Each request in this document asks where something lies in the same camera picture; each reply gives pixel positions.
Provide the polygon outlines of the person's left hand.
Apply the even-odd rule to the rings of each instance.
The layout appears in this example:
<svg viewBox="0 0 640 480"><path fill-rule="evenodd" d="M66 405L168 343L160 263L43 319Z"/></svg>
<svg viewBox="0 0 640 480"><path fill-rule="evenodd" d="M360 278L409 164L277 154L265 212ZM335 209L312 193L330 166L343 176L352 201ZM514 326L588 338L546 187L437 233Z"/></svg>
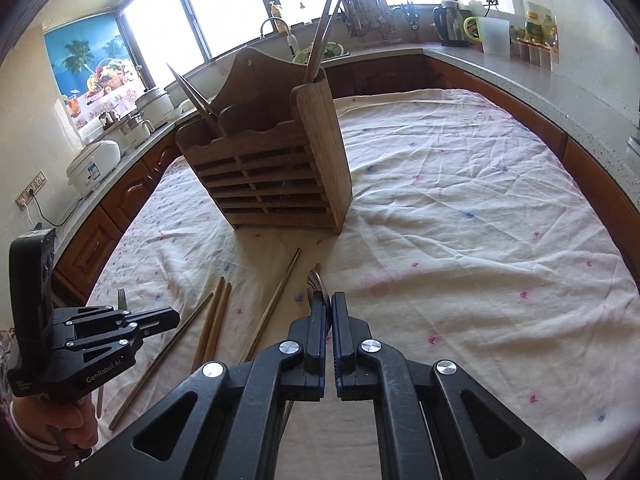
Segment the person's left hand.
<svg viewBox="0 0 640 480"><path fill-rule="evenodd" d="M57 451L54 428L73 446L90 450L99 440L96 407L91 396L71 404L57 404L43 396L14 398L10 415L16 434L37 451Z"/></svg>

